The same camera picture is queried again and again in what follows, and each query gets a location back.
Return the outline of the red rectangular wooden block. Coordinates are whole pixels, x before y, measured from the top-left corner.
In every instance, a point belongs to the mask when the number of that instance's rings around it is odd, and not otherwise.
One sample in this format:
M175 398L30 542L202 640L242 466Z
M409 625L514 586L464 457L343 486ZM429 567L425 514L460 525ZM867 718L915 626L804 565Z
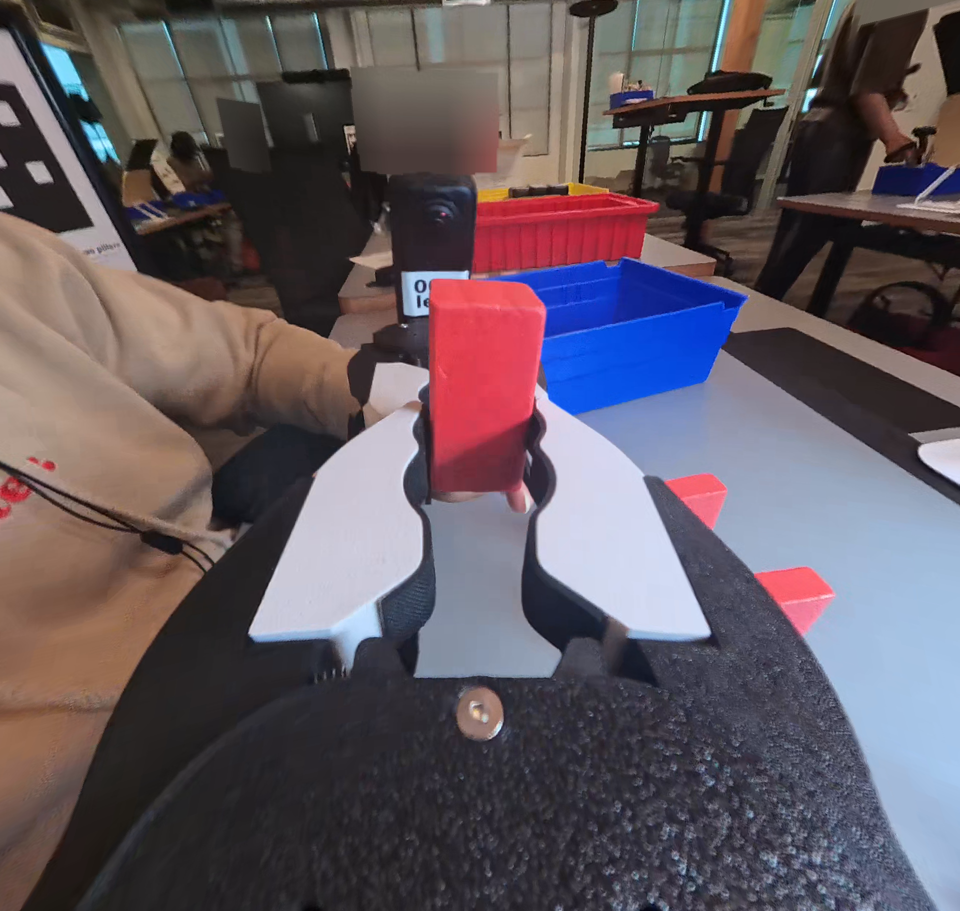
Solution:
M718 477L701 473L665 480L664 484L708 529L715 529L728 494Z
M834 590L809 567L757 572L753 576L802 637L834 602Z

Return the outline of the black monitor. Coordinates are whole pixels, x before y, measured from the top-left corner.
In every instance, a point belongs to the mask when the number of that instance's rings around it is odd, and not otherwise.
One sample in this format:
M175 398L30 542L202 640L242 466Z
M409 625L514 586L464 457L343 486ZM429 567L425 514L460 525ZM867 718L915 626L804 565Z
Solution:
M320 151L349 171L355 138L350 70L290 72L255 88L274 147Z

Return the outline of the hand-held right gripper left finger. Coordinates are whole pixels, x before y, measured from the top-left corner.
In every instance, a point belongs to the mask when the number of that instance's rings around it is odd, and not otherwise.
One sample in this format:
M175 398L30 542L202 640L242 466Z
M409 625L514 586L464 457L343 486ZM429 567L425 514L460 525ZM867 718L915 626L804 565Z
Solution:
M256 643L326 641L344 670L390 641L414 669L436 605L428 423L404 404L317 472L248 627Z

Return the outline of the brown standing desk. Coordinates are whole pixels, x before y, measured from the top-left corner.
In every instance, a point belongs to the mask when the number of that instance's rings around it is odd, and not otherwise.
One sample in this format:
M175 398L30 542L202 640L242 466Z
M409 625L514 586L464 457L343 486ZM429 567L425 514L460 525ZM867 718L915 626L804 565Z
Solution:
M643 176L652 132L655 127L685 120L692 113L710 113L704 156L699 165L697 193L707 192L716 162L718 146L728 112L741 111L756 103L785 94L784 89L752 89L718 93L683 94L674 97L654 98L628 102L617 108L604 111L617 130L640 128L641 136L635 155L630 196L642 197Z

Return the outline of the person's left hand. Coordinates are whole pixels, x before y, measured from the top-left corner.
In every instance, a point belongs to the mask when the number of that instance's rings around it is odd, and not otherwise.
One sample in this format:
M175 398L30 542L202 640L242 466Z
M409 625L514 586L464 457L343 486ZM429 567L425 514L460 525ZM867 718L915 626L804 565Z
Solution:
M476 492L476 491L439 491L434 490L431 493L433 500L439 502L445 502L448 504L459 504L464 502L473 501L482 497L487 497L492 495L493 492ZM505 490L500 492L501 496L506 500L506 503L510 510L514 513L526 515L534 507L534 499L525 484L520 484L517 488L511 490Z

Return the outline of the black-and-white tag board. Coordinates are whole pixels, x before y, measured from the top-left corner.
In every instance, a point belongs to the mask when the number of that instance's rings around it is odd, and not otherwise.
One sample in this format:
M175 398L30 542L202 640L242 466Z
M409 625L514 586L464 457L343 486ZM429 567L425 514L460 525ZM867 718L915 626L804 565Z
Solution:
M42 46L2 8L2 212L54 233L105 268L143 271L138 235Z

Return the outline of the blue plastic bin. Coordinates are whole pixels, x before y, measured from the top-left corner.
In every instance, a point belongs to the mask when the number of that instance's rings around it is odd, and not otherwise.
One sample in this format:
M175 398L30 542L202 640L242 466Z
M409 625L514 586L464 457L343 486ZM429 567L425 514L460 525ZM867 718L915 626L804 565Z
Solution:
M949 168L933 162L926 162L917 166L885 164L878 168L870 191L873 195L913 199L946 169ZM950 197L959 195L959 171L958 177L955 177L953 181L958 184L943 185L940 194L946 194Z
M704 383L748 300L633 258L497 281L525 284L545 305L546 392L572 415Z

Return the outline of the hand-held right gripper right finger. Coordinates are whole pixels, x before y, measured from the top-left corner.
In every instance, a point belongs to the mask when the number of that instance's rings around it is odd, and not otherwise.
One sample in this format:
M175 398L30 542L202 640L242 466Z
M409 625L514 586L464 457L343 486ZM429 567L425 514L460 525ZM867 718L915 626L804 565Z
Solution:
M641 641L708 641L710 624L640 468L545 393L534 398L527 452L529 625L559 651L596 641L615 665Z

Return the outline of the black bag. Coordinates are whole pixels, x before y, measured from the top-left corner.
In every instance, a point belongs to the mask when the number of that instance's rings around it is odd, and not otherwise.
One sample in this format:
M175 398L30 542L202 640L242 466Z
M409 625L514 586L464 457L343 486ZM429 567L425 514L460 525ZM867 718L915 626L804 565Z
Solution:
M715 70L708 72L701 80L691 84L686 94L698 96L770 90L771 85L772 77L763 73Z
M895 298L922 299L918 312L898 310ZM903 353L957 353L958 318L947 298L930 284L901 281L882 285L859 303L846 328Z

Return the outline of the black office chair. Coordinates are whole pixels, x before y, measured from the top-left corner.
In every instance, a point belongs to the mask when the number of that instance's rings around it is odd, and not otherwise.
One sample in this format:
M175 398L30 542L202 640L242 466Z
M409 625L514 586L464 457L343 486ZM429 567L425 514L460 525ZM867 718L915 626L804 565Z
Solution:
M760 184L758 175L767 160L786 117L786 108L757 108L739 128L723 162L720 189L699 195L693 190L672 190L665 197L667 209L683 216L684 246L711 257L715 274L731 278L735 260L723 248L703 237L706 224L726 218L747 217L754 210Z

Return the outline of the person's beige sweatshirt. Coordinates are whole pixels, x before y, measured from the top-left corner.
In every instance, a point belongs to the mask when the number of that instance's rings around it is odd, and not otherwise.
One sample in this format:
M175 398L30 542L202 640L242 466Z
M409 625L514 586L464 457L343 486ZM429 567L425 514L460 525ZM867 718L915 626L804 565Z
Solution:
M231 539L210 533L206 455L147 406L96 429L4 392L1 437L4 463L135 529L2 474L2 909L19 909L139 660Z

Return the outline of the black floor lamp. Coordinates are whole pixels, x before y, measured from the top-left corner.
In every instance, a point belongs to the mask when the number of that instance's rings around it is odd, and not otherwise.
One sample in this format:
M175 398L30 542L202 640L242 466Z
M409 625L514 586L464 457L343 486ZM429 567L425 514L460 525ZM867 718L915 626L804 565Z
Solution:
M617 0L580 0L568 8L570 17L586 21L586 52L584 59L582 112L579 140L579 158L577 167L577 183L582 184L585 178L586 156L590 125L590 107L594 74L594 48L597 19L613 13L618 7Z

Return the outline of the yellow plastic bin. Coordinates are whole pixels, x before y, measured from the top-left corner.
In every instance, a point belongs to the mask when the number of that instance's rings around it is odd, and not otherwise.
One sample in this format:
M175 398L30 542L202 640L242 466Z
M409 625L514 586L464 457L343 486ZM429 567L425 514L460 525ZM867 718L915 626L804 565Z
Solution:
M609 191L610 189L606 187L579 182L529 184L480 189L478 191L478 201L481 204L490 204L508 200L544 197L584 197L606 194Z

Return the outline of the white document stand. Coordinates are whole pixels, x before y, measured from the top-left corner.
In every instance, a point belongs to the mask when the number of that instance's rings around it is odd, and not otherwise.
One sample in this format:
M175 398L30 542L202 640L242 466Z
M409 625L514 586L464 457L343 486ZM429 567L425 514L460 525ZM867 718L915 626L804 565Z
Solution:
M940 173L930 185L913 198L897 205L899 209L920 210L937 214L959 216L959 197L940 194L944 185L958 185L954 179L958 178L958 166L952 166Z
M917 457L930 472L959 487L959 447L958 437L927 440L918 445Z

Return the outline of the red arch wooden block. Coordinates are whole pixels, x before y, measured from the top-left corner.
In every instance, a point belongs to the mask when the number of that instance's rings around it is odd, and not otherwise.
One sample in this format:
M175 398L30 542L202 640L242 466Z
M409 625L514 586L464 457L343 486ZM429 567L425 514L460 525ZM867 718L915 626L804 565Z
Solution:
M437 279L428 315L431 485L436 493L512 493L546 331L546 305L526 284Z

